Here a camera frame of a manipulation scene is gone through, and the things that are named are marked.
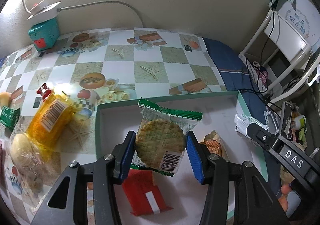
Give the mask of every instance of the screw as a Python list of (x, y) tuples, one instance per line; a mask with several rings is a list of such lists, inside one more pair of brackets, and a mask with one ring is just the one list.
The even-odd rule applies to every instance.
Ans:
[(113, 155), (112, 154), (106, 154), (104, 155), (103, 159), (105, 159), (106, 161), (109, 161), (113, 158)]
[(253, 163), (251, 163), (250, 161), (245, 161), (244, 162), (244, 165), (246, 166), (246, 167), (252, 167), (253, 166)]
[(217, 160), (217, 159), (219, 158), (219, 156), (216, 155), (216, 154), (210, 154), (210, 155), (209, 155), (209, 158), (210, 158), (211, 160)]
[(68, 165), (71, 168), (75, 168), (77, 166), (78, 162), (76, 160), (71, 161)]

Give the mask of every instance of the red snack package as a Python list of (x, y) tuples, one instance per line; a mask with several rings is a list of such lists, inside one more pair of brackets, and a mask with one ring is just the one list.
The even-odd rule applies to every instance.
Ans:
[(45, 101), (47, 96), (49, 96), (49, 94), (51, 94), (52, 90), (50, 90), (47, 87), (47, 84), (44, 83), (44, 84), (42, 84), (42, 86), (36, 92), (37, 92), (37, 94), (41, 95), (42, 96), (42, 100)]
[(131, 205), (131, 214), (135, 216), (172, 210), (165, 204), (150, 170), (131, 169), (122, 188)]

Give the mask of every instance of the white label strip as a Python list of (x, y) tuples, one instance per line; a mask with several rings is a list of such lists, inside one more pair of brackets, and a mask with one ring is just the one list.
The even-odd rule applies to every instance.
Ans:
[(149, 202), (149, 204), (150, 204), (150, 206), (151, 206), (151, 209), (152, 209), (153, 213), (154, 213), (154, 214), (160, 213), (159, 206), (158, 206), (158, 204), (157, 204), (157, 201), (156, 201), (156, 199), (155, 199), (152, 191), (147, 192), (147, 193), (146, 193), (146, 197), (147, 197), (147, 199), (148, 199), (148, 202)]

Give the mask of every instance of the blue gripper pad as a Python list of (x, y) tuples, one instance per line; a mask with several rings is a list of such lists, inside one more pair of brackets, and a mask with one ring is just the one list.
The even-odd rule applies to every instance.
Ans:
[(113, 172), (113, 177), (118, 180), (117, 184), (122, 184), (122, 182), (128, 177), (134, 154), (135, 140), (136, 133), (134, 131), (129, 131), (124, 142), (121, 144), (119, 152), (117, 152), (118, 154), (116, 156), (115, 168)]
[(187, 137), (187, 152), (188, 152), (190, 164), (193, 170), (193, 174), (195, 178), (199, 181), (199, 183), (203, 184), (204, 170), (203, 170), (203, 162), (201, 161), (201, 158), (204, 161), (206, 161), (206, 159), (205, 158), (203, 159), (203, 157), (201, 157), (203, 152), (193, 132), (189, 131), (186, 137)]

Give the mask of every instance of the black cable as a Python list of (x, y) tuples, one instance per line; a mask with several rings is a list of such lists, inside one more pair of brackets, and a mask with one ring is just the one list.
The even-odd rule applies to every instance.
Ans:
[[(249, 72), (249, 68), (248, 68), (248, 62), (251, 64), (251, 62), (246, 58), (246, 59), (245, 59), (245, 64), (246, 64), (246, 66), (247, 66), (247, 71), (248, 71), (249, 80), (250, 80), (250, 84), (251, 84), (252, 89), (244, 88), (244, 89), (239, 89), (239, 91), (240, 91), (240, 92), (242, 92), (242, 91), (251, 91), (252, 93), (254, 93), (254, 94), (256, 94), (256, 95), (265, 93), (266, 91), (264, 91), (264, 92), (255, 91), (254, 86), (253, 86), (253, 82), (252, 82), (252, 79), (251, 79), (251, 75), (250, 75), (250, 72)], [(274, 106), (277, 107), (278, 109), (282, 110), (282, 108), (279, 107), (279, 106), (277, 106), (276, 104), (274, 104), (274, 103), (272, 103), (272, 102), (270, 102), (270, 101), (267, 101), (267, 102), (270, 103), (270, 104), (272, 104), (272, 105), (274, 105)]]
[(268, 38), (267, 38), (267, 40), (266, 40), (266, 42), (265, 42), (265, 44), (263, 45), (263, 48), (262, 48), (262, 50), (261, 50), (260, 68), (259, 68), (258, 79), (257, 79), (257, 88), (258, 88), (258, 91), (256, 91), (256, 90), (254, 89), (253, 82), (252, 82), (252, 78), (251, 78), (251, 75), (250, 75), (250, 72), (249, 72), (249, 67), (248, 67), (248, 61), (249, 61), (249, 60), (248, 60), (247, 58), (246, 58), (246, 60), (245, 60), (245, 64), (246, 64), (246, 66), (247, 66), (247, 71), (248, 71), (249, 80), (250, 80), (250, 84), (251, 84), (252, 89), (249, 89), (249, 88), (239, 89), (239, 91), (240, 91), (241, 93), (242, 93), (242, 92), (251, 92), (251, 93), (254, 93), (254, 94), (261, 100), (261, 102), (263, 102), (263, 104), (266, 105), (266, 107), (267, 107), (268, 109), (270, 109), (270, 110), (271, 110), (273, 113), (275, 113), (279, 118), (281, 118), (277, 112), (275, 112), (272, 108), (270, 108), (270, 107), (268, 106), (268, 103), (274, 105), (275, 107), (277, 107), (277, 108), (280, 109), (280, 110), (282, 110), (282, 108), (279, 107), (279, 106), (277, 106), (276, 104), (270, 102), (270, 101), (267, 101), (267, 103), (266, 103), (266, 101), (264, 101), (264, 100), (259, 96), (259, 95), (262, 95), (262, 93), (266, 93), (266, 92), (268, 91), (268, 83), (266, 83), (267, 87), (266, 87), (266, 90), (265, 90), (265, 91), (260, 91), (260, 90), (259, 90), (259, 77), (260, 77), (260, 74), (262, 73), (263, 76), (265, 77), (265, 79), (267, 80), (266, 75), (265, 75), (263, 72), (261, 72), (261, 64), (262, 64), (262, 55), (263, 55), (264, 48), (266, 47), (266, 44), (267, 44), (268, 40), (270, 39), (270, 36), (271, 36), (271, 34), (272, 34), (272, 32), (273, 32), (273, 29), (274, 29), (274, 26), (275, 26), (274, 10), (273, 10), (273, 6), (272, 6), (272, 5), (273, 5), (273, 3), (272, 3), (272, 0), (271, 0), (271, 9), (272, 9), (272, 17), (273, 17), (273, 18), (272, 18), (272, 20), (273, 20), (273, 22), (272, 22), (272, 29), (271, 29), (271, 32), (270, 32), (270, 34), (268, 35)]
[(290, 90), (292, 88), (292, 86), (295, 85), (301, 79), (302, 76), (303, 75), (298, 76), (298, 77), (290, 80), (289, 83), (287, 84), (287, 87), (284, 89), (284, 91), (281, 93), (281, 95), (284, 94), (287, 90)]
[(270, 32), (270, 34), (268, 35), (268, 38), (267, 38), (266, 42), (264, 43), (263, 48), (262, 48), (262, 50), (261, 50), (261, 55), (260, 55), (260, 68), (259, 68), (258, 79), (257, 79), (257, 88), (258, 88), (258, 91), (260, 91), (258, 84), (259, 84), (259, 78), (260, 78), (260, 72), (261, 72), (261, 65), (262, 65), (262, 54), (263, 54), (264, 48), (265, 48), (266, 45), (267, 45), (268, 40), (270, 39), (270, 36), (271, 36), (271, 34), (272, 34), (272, 32), (273, 32), (273, 29), (274, 29), (274, 27), (275, 27), (275, 13), (274, 13), (274, 11), (273, 11), (273, 3), (272, 3), (272, 0), (271, 0), (271, 10), (272, 10), (272, 29), (271, 29), (271, 32)]

